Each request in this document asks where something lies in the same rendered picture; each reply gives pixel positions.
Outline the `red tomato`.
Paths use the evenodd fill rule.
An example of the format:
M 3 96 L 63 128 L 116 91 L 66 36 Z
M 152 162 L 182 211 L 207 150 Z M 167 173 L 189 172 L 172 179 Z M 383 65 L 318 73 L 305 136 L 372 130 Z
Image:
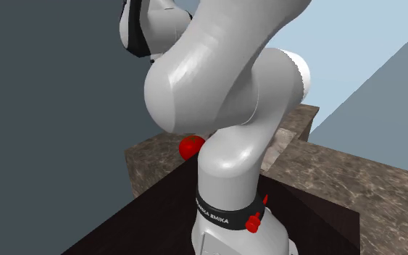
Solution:
M 205 140 L 200 136 L 187 136 L 179 144 L 179 153 L 184 160 L 188 160 L 200 151 L 204 143 Z

